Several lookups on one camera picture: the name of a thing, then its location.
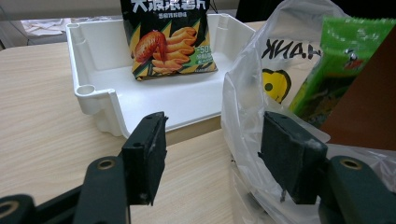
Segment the brown panel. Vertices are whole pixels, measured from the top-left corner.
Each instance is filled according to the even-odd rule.
[[[394,27],[321,126],[330,143],[396,150],[395,54]]]

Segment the table surface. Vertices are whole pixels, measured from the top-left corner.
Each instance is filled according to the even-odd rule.
[[[126,139],[99,132],[80,110],[67,43],[0,51],[0,77],[0,198],[25,193],[39,205],[81,185],[92,161],[120,152]],[[169,144],[154,206],[132,206],[132,223],[233,222],[222,130],[187,138]]]

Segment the yellow cartoon print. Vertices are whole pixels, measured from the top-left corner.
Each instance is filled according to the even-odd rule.
[[[281,104],[289,93],[291,80],[284,70],[272,71],[264,68],[262,69],[262,85],[264,92]]]

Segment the french fries image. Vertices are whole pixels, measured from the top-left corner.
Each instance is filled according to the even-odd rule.
[[[189,55],[195,49],[192,46],[196,41],[196,31],[192,27],[183,27],[172,33],[166,38],[165,53],[161,54],[158,50],[152,54],[155,60],[153,70],[163,75],[174,74],[181,69],[183,63],[190,61]]]

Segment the storage box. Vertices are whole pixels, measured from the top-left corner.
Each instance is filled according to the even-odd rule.
[[[225,73],[254,30],[228,14],[209,14],[210,46],[218,71],[137,81],[123,21],[66,27],[74,92],[98,129],[128,137],[148,114],[163,111],[166,131],[219,116]]]

